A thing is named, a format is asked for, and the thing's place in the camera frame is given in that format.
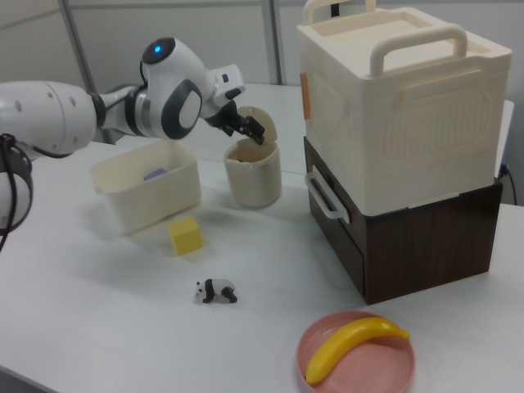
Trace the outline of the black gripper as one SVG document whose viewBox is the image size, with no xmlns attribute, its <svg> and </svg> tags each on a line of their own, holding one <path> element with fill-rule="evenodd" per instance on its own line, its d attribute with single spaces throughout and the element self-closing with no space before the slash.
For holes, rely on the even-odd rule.
<svg viewBox="0 0 524 393">
<path fill-rule="evenodd" d="M 216 114 L 204 118 L 204 121 L 213 128 L 222 130 L 228 136 L 235 132 L 251 138 L 258 145 L 264 143 L 265 128 L 252 116 L 245 119 L 238 114 L 237 104 L 234 98 L 242 93 L 240 88 L 234 88 L 225 93 L 228 103 L 223 106 Z"/>
</svg>

